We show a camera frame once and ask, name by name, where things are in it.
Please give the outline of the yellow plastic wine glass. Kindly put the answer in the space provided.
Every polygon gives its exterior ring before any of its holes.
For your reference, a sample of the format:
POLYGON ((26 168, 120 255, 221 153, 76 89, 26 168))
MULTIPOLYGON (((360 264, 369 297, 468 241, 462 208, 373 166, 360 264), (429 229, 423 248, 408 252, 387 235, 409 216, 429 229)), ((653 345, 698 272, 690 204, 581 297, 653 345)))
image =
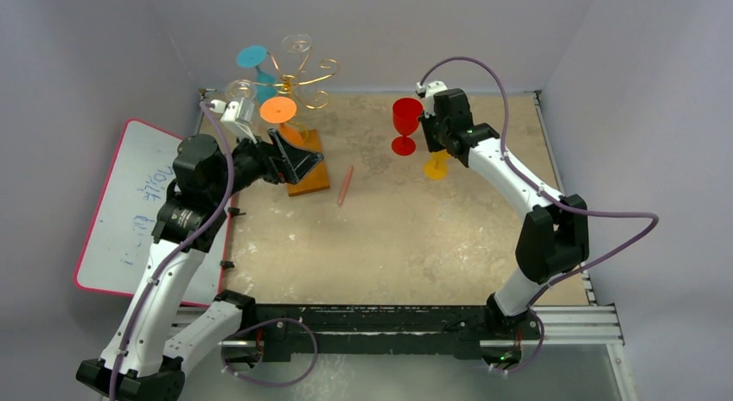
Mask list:
POLYGON ((450 158, 451 155, 446 150, 431 152, 430 158, 423 166, 424 175, 434 181, 442 180, 449 173, 449 168, 446 162, 450 158))

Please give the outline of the red plastic wine glass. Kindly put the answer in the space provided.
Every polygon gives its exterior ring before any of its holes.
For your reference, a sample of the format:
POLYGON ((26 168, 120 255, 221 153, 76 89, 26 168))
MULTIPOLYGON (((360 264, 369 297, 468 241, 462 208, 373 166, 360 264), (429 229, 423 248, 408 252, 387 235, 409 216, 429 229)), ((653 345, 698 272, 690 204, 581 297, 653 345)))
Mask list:
POLYGON ((417 99, 401 98, 392 105, 392 124, 399 134, 392 140, 392 151, 399 156, 409 156, 416 150, 411 135, 419 126, 418 118, 423 111, 417 99))

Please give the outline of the orange plastic wine glass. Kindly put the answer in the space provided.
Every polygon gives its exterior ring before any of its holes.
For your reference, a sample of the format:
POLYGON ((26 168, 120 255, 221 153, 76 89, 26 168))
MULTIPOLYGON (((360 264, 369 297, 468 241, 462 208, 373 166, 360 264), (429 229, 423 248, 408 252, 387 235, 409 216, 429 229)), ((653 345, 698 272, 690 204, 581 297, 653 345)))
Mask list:
POLYGON ((297 112, 296 102, 285 96, 267 99, 259 108, 259 116, 268 124, 273 124, 280 135, 290 144, 303 147, 304 139, 299 130, 289 125, 297 112))

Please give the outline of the clear wine glass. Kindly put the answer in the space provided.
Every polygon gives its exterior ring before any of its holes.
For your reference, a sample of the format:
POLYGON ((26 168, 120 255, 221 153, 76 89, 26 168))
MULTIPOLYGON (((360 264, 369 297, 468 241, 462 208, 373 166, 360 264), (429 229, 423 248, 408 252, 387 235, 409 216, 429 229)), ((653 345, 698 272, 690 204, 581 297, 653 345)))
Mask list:
POLYGON ((235 80, 230 82, 224 91, 227 102, 249 100, 254 101, 257 97, 258 86, 250 80, 235 80))
POLYGON ((288 54, 304 56, 312 47, 312 39, 307 34, 287 35, 282 40, 281 46, 288 54))

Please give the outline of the blue plastic wine glass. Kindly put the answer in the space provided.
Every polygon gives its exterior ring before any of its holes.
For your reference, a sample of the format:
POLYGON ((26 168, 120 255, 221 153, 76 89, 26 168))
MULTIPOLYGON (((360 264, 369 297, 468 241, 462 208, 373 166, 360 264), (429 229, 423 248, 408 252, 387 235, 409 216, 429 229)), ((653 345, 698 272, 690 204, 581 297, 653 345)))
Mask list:
POLYGON ((260 104, 278 95, 276 84, 277 77, 267 73, 262 64, 270 57, 268 50, 260 45, 252 45, 242 49, 236 56, 236 63, 242 68, 253 68, 256 71, 257 93, 256 98, 260 104))

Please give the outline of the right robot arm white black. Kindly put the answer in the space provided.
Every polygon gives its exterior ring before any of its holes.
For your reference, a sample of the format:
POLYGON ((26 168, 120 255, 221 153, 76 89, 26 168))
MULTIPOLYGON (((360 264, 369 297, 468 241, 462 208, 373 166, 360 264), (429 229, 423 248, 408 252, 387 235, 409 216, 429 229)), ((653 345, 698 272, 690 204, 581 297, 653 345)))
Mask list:
POLYGON ((522 220, 515 247, 517 269, 487 299, 488 332, 505 338, 527 316, 532 300, 551 280, 567 274, 590 254, 584 199, 545 184, 509 150, 500 133, 474 121, 468 96, 443 82, 420 85, 423 113, 418 120, 429 152, 446 152, 502 194, 522 220))

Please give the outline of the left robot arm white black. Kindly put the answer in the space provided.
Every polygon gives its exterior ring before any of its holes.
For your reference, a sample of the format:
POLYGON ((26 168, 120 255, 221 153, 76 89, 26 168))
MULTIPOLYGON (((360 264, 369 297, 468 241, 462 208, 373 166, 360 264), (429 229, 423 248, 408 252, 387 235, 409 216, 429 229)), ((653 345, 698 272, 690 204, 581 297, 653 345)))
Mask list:
POLYGON ((169 331, 226 222, 231 196, 259 180, 296 184, 322 159, 277 130, 269 131, 268 141, 246 139, 234 149, 208 134, 182 140, 131 304, 103 353, 81 362, 76 379, 110 400, 176 400, 187 375, 220 341, 254 336, 262 346, 267 322, 259 319, 255 300, 231 290, 220 292, 180 333, 169 331))

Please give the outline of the wooden rack base board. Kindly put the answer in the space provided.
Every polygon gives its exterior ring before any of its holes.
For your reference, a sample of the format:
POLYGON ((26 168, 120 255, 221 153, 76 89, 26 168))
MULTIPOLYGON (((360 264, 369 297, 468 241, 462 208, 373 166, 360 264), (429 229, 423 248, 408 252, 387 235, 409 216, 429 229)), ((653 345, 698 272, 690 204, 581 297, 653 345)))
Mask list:
MULTIPOLYGON (((308 135, 302 133, 304 145, 303 147, 319 153, 323 153, 322 141, 317 130, 309 130, 308 135)), ((305 194, 313 194, 315 192, 330 189, 330 180, 325 160, 318 165, 305 177, 305 179, 296 185, 287 185, 287 194, 289 197, 296 197, 305 194)))

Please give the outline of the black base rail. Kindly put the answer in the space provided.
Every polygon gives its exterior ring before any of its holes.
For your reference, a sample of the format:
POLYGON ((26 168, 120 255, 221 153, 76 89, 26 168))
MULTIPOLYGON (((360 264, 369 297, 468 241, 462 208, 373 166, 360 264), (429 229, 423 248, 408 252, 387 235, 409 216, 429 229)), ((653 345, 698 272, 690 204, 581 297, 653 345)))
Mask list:
POLYGON ((489 329, 486 305, 258 303, 231 290, 214 299, 242 309, 236 334, 255 339, 267 362, 285 362, 306 353, 449 355, 513 366, 521 361, 523 345, 542 336, 541 321, 531 311, 508 329, 489 329))

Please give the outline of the whiteboard with pink frame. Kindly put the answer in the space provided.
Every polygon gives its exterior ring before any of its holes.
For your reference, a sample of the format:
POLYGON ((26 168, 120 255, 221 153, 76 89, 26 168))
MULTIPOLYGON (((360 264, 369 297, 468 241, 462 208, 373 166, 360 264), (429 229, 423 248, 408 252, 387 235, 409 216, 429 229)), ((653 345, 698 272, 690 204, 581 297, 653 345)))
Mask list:
POLYGON ((137 119, 118 140, 73 280, 85 291, 131 296, 146 270, 181 139, 137 119))

